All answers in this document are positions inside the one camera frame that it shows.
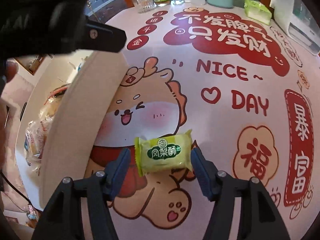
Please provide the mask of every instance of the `screw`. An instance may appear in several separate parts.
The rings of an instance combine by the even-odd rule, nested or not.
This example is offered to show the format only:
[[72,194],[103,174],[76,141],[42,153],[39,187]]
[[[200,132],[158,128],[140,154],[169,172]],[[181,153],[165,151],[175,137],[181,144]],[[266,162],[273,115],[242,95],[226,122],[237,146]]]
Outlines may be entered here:
[[104,171],[97,171],[97,172],[96,172],[96,176],[97,176],[97,177],[103,177],[104,174],[105,174]]
[[219,177],[225,177],[227,173],[225,171],[218,171],[218,176]]
[[95,30],[95,29],[91,29],[90,30],[90,38],[91,39],[96,39],[98,37],[98,32],[97,32],[97,30]]
[[251,181],[255,184],[258,184],[260,182],[260,180],[256,177],[251,178]]
[[70,181],[71,181],[71,178],[70,178],[70,177],[65,177],[65,178],[63,178],[63,180],[62,180],[62,182],[63,182],[64,184],[68,184]]

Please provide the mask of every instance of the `green snack wrapper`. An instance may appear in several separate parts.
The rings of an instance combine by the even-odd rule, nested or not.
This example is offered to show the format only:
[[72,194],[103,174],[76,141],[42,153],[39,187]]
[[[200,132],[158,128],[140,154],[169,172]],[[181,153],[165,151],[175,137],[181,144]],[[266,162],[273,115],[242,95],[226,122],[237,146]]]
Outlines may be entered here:
[[247,17],[270,25],[272,13],[263,3],[253,0],[244,0],[244,12]]
[[136,137],[134,148],[139,175],[168,169],[188,168],[192,171],[191,131],[151,140]]

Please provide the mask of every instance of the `printed tablecloth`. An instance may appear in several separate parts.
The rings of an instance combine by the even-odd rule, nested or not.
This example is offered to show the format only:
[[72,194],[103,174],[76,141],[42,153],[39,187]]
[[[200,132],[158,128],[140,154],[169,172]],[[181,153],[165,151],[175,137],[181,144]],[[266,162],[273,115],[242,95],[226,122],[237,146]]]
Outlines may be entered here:
[[[139,177],[133,140],[192,129],[193,147],[219,170],[256,176],[292,240],[320,210],[320,60],[240,8],[130,8],[108,24],[126,31],[131,66],[101,125],[86,176],[129,147],[121,192],[108,203],[119,239],[202,239],[212,213],[192,172]],[[240,215],[236,200],[230,239]]]

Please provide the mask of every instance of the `blue gripper pad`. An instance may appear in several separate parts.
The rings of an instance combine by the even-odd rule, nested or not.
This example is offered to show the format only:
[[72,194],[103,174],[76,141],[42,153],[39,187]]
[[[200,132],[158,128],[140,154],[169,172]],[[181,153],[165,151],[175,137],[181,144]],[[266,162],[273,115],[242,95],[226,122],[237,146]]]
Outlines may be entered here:
[[191,164],[198,179],[202,194],[206,196],[209,201],[215,201],[216,197],[220,194],[220,186],[217,184],[215,176],[218,169],[212,162],[204,158],[201,150],[197,147],[191,151]]
[[129,168],[130,160],[130,150],[128,148],[123,148],[118,158],[115,161],[108,163],[106,166],[105,173],[107,174],[107,182],[110,186],[110,200],[114,200],[119,194],[124,177]]

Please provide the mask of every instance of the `red circle sticker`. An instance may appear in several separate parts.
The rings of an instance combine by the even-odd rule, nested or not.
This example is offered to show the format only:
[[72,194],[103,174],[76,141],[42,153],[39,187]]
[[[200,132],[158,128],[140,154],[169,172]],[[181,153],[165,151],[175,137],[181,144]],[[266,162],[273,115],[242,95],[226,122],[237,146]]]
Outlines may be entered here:
[[153,32],[157,28],[157,25],[151,24],[151,25],[146,25],[142,27],[140,30],[138,30],[139,35],[145,35]]
[[167,13],[168,13],[168,11],[158,11],[158,12],[154,13],[152,16],[157,17],[157,16],[165,15]]
[[153,18],[147,20],[146,24],[158,23],[158,22],[161,22],[162,20],[163,20],[162,17],[153,17]]
[[127,49],[128,50],[139,49],[143,45],[145,45],[148,42],[148,40],[149,40],[148,36],[138,36],[128,43]]

